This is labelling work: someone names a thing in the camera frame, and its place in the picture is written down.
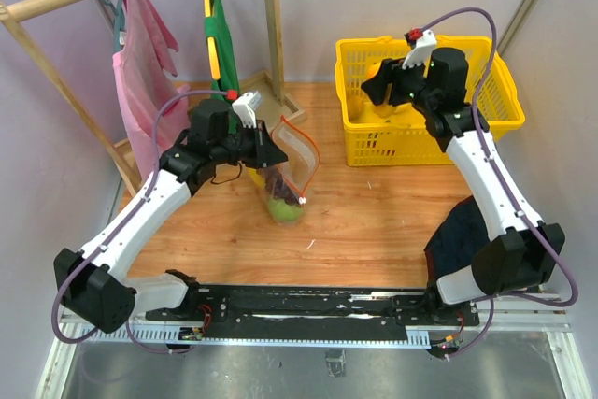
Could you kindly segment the dark red grapes bunch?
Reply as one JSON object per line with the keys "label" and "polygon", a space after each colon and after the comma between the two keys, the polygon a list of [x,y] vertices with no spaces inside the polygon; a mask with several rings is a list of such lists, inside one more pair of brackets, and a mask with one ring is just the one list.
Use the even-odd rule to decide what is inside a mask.
{"label": "dark red grapes bunch", "polygon": [[266,192],[275,200],[282,200],[291,206],[298,206],[299,201],[291,187],[276,167],[266,167],[262,171]]}

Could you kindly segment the yellow mango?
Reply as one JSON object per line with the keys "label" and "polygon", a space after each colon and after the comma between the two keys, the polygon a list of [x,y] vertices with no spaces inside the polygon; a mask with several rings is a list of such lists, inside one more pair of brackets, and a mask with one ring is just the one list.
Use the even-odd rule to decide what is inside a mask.
{"label": "yellow mango", "polygon": [[373,106],[373,111],[378,117],[386,120],[396,113],[397,106],[382,104],[379,106]]}

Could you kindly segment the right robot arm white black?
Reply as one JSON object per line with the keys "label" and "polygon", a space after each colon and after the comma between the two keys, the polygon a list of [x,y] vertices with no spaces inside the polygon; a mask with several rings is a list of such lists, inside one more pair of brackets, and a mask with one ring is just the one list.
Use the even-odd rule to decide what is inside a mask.
{"label": "right robot arm white black", "polygon": [[562,227],[547,224],[524,199],[495,147],[489,125],[466,101],[469,65],[454,48],[432,50],[428,63],[386,58],[361,85],[375,106],[411,104],[428,133],[465,179],[485,222],[488,243],[472,262],[440,277],[423,301],[425,317],[443,324],[457,304],[538,286],[549,280],[562,250]]}

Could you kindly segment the clear zip top bag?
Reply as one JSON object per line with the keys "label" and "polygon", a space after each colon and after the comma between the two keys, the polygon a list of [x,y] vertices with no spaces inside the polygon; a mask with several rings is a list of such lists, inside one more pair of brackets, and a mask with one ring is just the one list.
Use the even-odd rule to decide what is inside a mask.
{"label": "clear zip top bag", "polygon": [[[293,125],[283,116],[280,117],[279,123],[270,132],[270,136],[289,158],[286,163],[272,167],[276,167],[279,170],[287,184],[294,191],[298,198],[299,206],[304,210],[305,215],[306,203],[310,195],[309,185],[320,165],[319,149],[308,134]],[[262,176],[264,168],[255,170]],[[257,189],[261,192],[266,206],[267,200],[272,197],[266,192],[265,185],[263,189],[259,187]]]}

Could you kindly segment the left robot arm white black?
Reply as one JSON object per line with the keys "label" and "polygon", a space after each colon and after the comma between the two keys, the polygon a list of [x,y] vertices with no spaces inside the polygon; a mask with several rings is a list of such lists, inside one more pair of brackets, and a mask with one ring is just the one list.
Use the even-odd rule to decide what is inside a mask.
{"label": "left robot arm white black", "polygon": [[262,102],[257,92],[244,93],[232,103],[213,92],[206,95],[173,146],[154,152],[153,171],[125,209],[80,250],[63,249],[56,256],[58,292],[51,325],[61,341],[70,340],[59,330],[61,306],[105,334],[153,310],[169,309],[183,321],[198,313],[194,278],[169,270],[154,278],[131,279],[130,266],[164,222],[214,179],[218,165],[262,169],[288,159],[256,117]]}

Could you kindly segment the yellow bell pepper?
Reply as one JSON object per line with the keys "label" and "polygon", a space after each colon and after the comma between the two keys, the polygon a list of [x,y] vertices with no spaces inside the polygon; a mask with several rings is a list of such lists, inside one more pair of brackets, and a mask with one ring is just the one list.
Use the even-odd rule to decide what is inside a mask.
{"label": "yellow bell pepper", "polygon": [[255,183],[255,185],[261,189],[264,188],[264,180],[263,177],[258,173],[257,170],[255,169],[250,169],[249,170],[249,176],[251,178],[251,180]]}

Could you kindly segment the green cabbage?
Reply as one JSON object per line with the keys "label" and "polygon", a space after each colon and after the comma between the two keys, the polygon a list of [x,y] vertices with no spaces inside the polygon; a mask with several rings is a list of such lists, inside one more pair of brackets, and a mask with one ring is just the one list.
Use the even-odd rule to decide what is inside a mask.
{"label": "green cabbage", "polygon": [[304,210],[299,205],[287,204],[282,199],[269,198],[266,206],[272,218],[280,223],[294,223],[304,215]]}

